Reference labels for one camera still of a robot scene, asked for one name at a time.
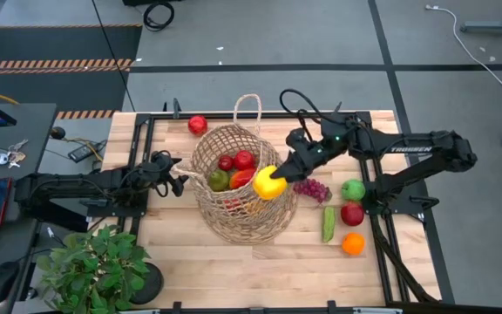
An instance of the red apple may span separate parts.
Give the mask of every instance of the red apple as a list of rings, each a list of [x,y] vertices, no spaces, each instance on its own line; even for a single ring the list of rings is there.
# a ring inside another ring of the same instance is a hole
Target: red apple
[[[363,206],[361,203],[349,201],[340,210],[342,221],[351,226],[357,226],[363,222]]]
[[[207,119],[203,116],[193,116],[188,122],[189,132],[201,136],[207,132]]]

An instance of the wooden tabletop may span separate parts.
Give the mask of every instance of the wooden tabletop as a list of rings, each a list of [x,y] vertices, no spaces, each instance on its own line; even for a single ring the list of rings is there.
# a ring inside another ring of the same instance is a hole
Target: wooden tabletop
[[[103,169],[124,166],[135,113],[116,113],[105,152]],[[392,111],[372,111],[373,127],[397,133]],[[253,119],[240,119],[252,129]],[[231,120],[209,120],[209,128]],[[319,139],[320,127],[310,122],[309,129]],[[261,137],[270,141],[283,158],[288,153],[284,140],[296,119],[263,119]],[[141,160],[146,131],[141,132],[138,159]],[[187,131],[186,120],[159,120],[153,134],[152,150],[168,150],[172,156],[189,161],[199,138]],[[394,173],[406,167],[402,155],[389,154],[382,160],[383,171]],[[361,179],[357,160],[342,155],[316,169],[312,178],[330,187],[334,196],[327,205],[340,208],[340,188],[344,181]],[[274,240],[255,246],[237,246],[222,241],[201,218],[191,184],[177,198],[160,198],[151,193],[148,210],[142,219],[139,245],[146,248],[163,272],[165,288],[143,308],[171,308],[181,301],[184,308],[234,307],[323,307],[328,300],[338,306],[383,305],[383,289],[377,267],[375,245],[369,219],[349,227],[338,219],[335,237],[322,243],[322,207],[301,196],[299,208],[288,228]],[[414,277],[435,298],[440,298],[430,251],[421,222],[408,215],[395,215],[394,223],[403,261]],[[105,222],[117,223],[117,218]],[[341,249],[343,237],[358,232],[366,239],[364,252],[347,256]],[[394,268],[387,260],[395,299],[399,299]]]

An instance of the potted plant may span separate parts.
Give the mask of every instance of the potted plant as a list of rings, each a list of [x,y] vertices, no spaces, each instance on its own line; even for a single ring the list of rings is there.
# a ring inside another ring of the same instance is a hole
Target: potted plant
[[[106,226],[96,235],[70,234],[63,248],[37,259],[45,271],[41,297],[53,292],[44,300],[48,306],[63,313],[113,314],[129,310],[133,299],[140,300],[138,292],[144,292],[147,302],[158,295],[163,282],[158,268],[143,261],[150,256],[134,244],[135,235],[117,233],[117,228]],[[143,290],[147,287],[150,297]]]

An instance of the white cable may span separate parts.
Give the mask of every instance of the white cable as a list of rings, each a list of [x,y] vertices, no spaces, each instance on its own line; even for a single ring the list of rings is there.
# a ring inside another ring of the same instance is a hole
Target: white cable
[[[458,37],[458,34],[457,34],[457,16],[454,15],[454,13],[452,13],[450,10],[439,8],[436,5],[431,6],[429,4],[425,5],[425,9],[426,10],[440,10],[442,12],[447,12],[450,15],[452,15],[452,17],[454,18],[454,24],[452,25],[452,33],[454,34],[454,38],[457,39],[457,41],[460,43],[460,45],[462,46],[462,48],[464,48],[464,51],[466,51],[466,53],[468,54],[468,56],[470,56],[470,58],[472,60],[476,61],[479,65],[483,66],[484,69],[486,69],[502,85],[502,80],[500,78],[498,78],[497,75],[495,75],[495,73],[493,73],[493,71],[490,68],[487,67],[487,65],[485,65],[483,62],[477,60],[474,56],[472,56],[472,54],[470,53],[470,51],[468,51],[468,48],[466,48],[466,46],[464,45],[464,43],[462,42],[462,40],[460,40],[460,38]]]

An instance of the purple grapes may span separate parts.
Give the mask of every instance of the purple grapes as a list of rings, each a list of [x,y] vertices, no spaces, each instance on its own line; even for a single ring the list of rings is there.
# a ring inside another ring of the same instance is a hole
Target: purple grapes
[[[313,197],[318,202],[330,201],[332,193],[321,182],[315,179],[305,179],[294,184],[294,191],[299,195]]]

